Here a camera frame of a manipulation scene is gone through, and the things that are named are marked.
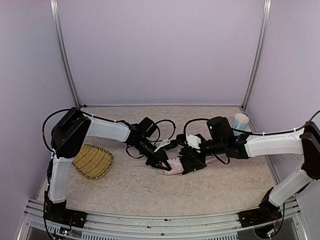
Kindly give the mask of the pink and black folding umbrella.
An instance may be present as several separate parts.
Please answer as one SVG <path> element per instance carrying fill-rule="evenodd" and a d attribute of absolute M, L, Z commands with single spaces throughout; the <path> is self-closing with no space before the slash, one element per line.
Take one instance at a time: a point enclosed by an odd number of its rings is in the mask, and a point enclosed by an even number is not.
<path fill-rule="evenodd" d="M 214 155 L 206 156 L 206 165 L 199 164 L 193 158 L 193 150 L 189 147 L 184 147 L 178 151 L 178 155 L 174 158 L 168 159 L 168 163 L 171 167 L 170 171 L 163 171 L 163 174 L 166 176 L 173 175 L 186 175 L 188 173 L 202 170 L 207 167 L 208 163 L 217 160 Z"/>

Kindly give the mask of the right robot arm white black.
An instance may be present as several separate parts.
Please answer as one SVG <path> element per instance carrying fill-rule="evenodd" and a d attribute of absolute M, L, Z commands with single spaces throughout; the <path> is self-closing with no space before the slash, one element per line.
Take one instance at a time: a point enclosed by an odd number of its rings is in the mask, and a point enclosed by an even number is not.
<path fill-rule="evenodd" d="M 311 120 L 293 130 L 272 133 L 242 130 L 238 136 L 225 117 L 214 117 L 206 124 L 210 140 L 205 140 L 199 134 L 186 135 L 187 145 L 202 158 L 219 154 L 239 160 L 269 155 L 303 156 L 301 166 L 265 194 L 259 204 L 262 211 L 277 211 L 287 199 L 320 178 L 320 130 Z"/>

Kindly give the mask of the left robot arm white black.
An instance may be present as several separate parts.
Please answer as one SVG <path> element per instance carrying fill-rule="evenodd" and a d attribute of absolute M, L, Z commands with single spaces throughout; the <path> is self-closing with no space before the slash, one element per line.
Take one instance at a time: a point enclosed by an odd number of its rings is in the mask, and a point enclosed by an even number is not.
<path fill-rule="evenodd" d="M 170 171 L 168 155 L 163 146 L 154 146 L 149 137 L 158 130 L 148 117 L 140 123 L 110 120 L 86 113 L 77 107 L 63 109 L 64 116 L 51 131 L 50 167 L 48 169 L 48 200 L 54 205 L 66 204 L 70 166 L 87 137 L 97 137 L 125 143 L 146 157 L 146 165 Z"/>

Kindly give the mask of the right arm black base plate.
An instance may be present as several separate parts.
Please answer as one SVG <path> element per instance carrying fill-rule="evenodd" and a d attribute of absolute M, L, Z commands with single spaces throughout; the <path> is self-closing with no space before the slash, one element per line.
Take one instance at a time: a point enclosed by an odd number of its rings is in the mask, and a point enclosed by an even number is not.
<path fill-rule="evenodd" d="M 241 227 L 246 228 L 281 219 L 282 213 L 279 207 L 271 204 L 267 206 L 260 205 L 258 208 L 241 211 L 238 213 L 238 216 Z"/>

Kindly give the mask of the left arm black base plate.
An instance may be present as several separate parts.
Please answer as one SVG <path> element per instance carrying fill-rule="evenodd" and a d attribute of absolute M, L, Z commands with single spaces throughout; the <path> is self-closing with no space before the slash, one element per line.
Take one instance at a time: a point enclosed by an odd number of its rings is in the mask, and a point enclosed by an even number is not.
<path fill-rule="evenodd" d="M 44 207 L 44 218 L 46 220 L 70 227 L 83 229 L 87 215 L 84 211 L 69 209 L 57 204 Z"/>

